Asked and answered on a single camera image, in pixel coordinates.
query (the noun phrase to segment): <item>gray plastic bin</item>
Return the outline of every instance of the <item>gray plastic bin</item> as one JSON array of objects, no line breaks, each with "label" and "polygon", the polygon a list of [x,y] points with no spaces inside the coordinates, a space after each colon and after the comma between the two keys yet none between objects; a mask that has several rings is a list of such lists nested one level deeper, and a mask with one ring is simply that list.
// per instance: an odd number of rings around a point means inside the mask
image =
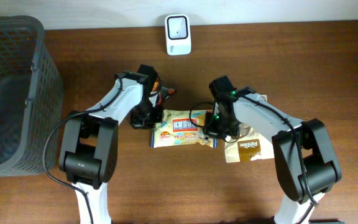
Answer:
[{"label": "gray plastic bin", "polygon": [[[59,122],[63,82],[30,16],[0,17],[0,176],[43,172],[46,138]],[[58,134],[47,154],[56,163]]]}]

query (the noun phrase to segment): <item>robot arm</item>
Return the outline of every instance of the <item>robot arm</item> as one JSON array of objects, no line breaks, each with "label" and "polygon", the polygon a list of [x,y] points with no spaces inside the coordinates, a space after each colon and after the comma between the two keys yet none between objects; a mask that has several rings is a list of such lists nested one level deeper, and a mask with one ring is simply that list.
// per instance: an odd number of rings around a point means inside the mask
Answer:
[{"label": "robot arm", "polygon": [[310,191],[316,201],[342,177],[324,124],[318,119],[304,122],[293,118],[268,104],[255,90],[249,87],[237,90],[226,76],[214,80],[209,89],[218,111],[215,116],[209,116],[212,120],[206,121],[210,125],[205,127],[205,134],[220,139],[227,136],[238,138],[240,123],[258,130],[273,144],[277,177],[285,192],[282,206],[275,215],[275,222],[307,223],[314,207],[310,206],[310,198],[305,190],[293,131],[279,115],[294,128],[301,147],[313,151],[312,155],[303,158],[303,163]]},{"label": "robot arm", "polygon": [[[93,223],[111,223],[107,204],[107,183],[117,163],[118,126],[131,112],[133,128],[149,129],[162,119],[162,109],[154,107],[150,92],[157,79],[153,67],[141,65],[138,72],[120,73],[112,90],[88,110],[104,110],[69,120],[65,126],[60,151],[59,168],[72,185],[87,192]],[[97,138],[95,146],[80,142],[90,136]],[[76,191],[81,223],[90,223],[83,195]]]}]

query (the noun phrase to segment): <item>white background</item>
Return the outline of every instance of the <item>white background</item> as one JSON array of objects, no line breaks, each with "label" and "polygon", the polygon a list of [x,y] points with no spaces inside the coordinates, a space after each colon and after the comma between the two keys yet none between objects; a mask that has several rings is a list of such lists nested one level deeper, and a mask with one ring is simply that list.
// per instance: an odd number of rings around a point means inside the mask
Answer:
[{"label": "white background", "polygon": [[45,29],[163,26],[179,13],[191,25],[347,20],[358,0],[0,0],[0,16],[34,16]]}]

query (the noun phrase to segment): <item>brown label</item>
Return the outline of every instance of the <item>brown label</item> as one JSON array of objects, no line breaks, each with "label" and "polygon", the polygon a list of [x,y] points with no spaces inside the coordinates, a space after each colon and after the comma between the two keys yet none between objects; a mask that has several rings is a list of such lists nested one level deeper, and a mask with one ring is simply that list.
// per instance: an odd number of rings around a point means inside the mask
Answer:
[{"label": "brown label", "polygon": [[259,139],[237,142],[239,148],[240,161],[250,161],[252,157],[260,153]]}]

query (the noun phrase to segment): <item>table surface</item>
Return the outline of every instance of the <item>table surface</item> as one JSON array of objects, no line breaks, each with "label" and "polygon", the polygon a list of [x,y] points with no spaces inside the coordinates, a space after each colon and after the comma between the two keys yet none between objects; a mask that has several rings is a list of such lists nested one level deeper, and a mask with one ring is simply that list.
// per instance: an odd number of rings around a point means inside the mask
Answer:
[{"label": "table surface", "polygon": [[[172,110],[210,100],[208,84],[228,75],[294,117],[325,123],[343,178],[312,219],[358,223],[358,21],[193,26],[191,37],[191,54],[172,57],[163,27],[46,31],[65,84],[62,115],[92,106],[114,73],[141,63],[178,90],[165,105]],[[223,142],[216,149],[149,144],[150,131],[120,125],[108,185],[116,223],[229,223],[268,218],[280,206],[273,159],[227,164]],[[46,175],[0,178],[0,223],[78,222],[75,193]]]}]

